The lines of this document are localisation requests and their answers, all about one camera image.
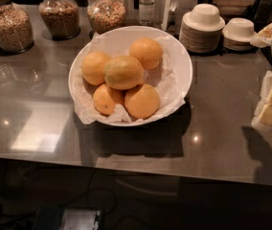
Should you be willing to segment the glass jar colourful cereal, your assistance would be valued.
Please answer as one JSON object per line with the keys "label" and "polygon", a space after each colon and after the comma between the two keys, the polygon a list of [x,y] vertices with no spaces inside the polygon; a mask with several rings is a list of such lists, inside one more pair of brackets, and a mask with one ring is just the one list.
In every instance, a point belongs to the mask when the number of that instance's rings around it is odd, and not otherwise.
{"label": "glass jar colourful cereal", "polygon": [[125,23],[124,0],[93,0],[87,7],[92,30],[98,34],[120,28]]}

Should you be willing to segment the black rubber mat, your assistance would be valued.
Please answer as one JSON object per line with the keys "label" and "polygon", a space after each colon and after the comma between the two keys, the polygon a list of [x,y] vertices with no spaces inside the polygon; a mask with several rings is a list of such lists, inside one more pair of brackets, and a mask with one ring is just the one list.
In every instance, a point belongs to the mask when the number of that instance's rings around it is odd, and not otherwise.
{"label": "black rubber mat", "polygon": [[263,55],[265,56],[265,58],[268,60],[268,62],[270,63],[270,65],[272,67],[272,51],[271,51],[271,47],[267,46],[267,47],[261,48],[261,52],[263,53]]}

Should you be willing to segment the grey box under table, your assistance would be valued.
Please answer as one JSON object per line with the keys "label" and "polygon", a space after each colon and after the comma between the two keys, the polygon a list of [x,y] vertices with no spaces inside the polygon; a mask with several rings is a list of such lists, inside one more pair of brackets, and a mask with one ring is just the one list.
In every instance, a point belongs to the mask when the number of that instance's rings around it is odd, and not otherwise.
{"label": "grey box under table", "polygon": [[43,207],[32,230],[104,230],[103,215],[92,209]]}

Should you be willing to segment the orange top right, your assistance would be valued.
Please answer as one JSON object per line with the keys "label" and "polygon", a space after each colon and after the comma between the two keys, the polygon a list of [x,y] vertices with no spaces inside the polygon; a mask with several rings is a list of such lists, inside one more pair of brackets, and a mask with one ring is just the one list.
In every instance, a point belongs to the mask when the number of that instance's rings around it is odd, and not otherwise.
{"label": "orange top right", "polygon": [[155,40],[141,37],[130,45],[129,54],[137,58],[145,69],[151,70],[160,65],[163,49]]}

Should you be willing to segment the middle glass cereal jar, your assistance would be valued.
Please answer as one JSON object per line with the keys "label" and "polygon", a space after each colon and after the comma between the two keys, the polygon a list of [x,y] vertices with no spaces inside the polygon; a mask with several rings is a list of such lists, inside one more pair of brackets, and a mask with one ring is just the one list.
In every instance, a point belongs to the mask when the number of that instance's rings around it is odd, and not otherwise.
{"label": "middle glass cereal jar", "polygon": [[79,6],[74,0],[43,0],[38,11],[53,39],[69,39],[79,33]]}

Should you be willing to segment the large glass cereal jar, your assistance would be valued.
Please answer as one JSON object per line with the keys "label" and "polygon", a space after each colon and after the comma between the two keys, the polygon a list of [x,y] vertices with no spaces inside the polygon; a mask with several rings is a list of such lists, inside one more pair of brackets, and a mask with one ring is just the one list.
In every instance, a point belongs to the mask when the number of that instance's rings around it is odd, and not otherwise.
{"label": "large glass cereal jar", "polygon": [[33,45],[33,29],[28,14],[11,0],[0,0],[0,48],[9,53],[22,53]]}

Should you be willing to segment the short stack paper bowls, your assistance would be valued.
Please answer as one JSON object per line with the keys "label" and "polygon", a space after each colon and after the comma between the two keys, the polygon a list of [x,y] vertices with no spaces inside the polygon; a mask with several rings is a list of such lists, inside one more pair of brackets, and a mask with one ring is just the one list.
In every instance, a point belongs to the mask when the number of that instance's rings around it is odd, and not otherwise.
{"label": "short stack paper bowls", "polygon": [[255,35],[254,23],[245,18],[232,18],[223,28],[223,46],[234,51],[247,51],[253,48],[250,43]]}

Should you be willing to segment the orange bottom right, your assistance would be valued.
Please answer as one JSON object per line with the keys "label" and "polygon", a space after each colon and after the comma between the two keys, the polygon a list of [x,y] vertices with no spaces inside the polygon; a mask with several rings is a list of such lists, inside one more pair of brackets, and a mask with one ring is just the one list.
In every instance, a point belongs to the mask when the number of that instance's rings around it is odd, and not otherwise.
{"label": "orange bottom right", "polygon": [[159,108],[160,98],[149,84],[138,85],[125,93],[125,109],[137,119],[146,119]]}

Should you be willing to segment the greenish orange center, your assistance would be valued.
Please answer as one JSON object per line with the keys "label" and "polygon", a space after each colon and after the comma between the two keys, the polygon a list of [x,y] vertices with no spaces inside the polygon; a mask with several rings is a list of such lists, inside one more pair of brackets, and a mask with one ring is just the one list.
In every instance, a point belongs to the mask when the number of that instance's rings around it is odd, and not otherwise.
{"label": "greenish orange center", "polygon": [[114,57],[105,64],[103,69],[105,82],[118,90],[127,90],[142,84],[144,74],[141,62],[130,56]]}

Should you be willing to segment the clear glass bottle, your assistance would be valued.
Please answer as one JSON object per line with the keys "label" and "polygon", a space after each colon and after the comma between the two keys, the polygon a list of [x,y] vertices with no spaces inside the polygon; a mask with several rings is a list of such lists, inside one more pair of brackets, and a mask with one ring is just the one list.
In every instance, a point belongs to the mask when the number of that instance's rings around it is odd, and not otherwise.
{"label": "clear glass bottle", "polygon": [[155,0],[139,0],[139,24],[151,26],[154,17]]}

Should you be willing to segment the small orange bottom left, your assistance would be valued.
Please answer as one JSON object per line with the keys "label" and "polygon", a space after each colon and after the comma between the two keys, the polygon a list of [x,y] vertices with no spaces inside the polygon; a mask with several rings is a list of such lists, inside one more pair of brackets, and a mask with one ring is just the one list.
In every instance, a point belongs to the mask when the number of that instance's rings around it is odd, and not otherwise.
{"label": "small orange bottom left", "polygon": [[103,115],[115,112],[117,104],[124,104],[124,92],[113,89],[106,83],[100,85],[93,94],[95,108]]}

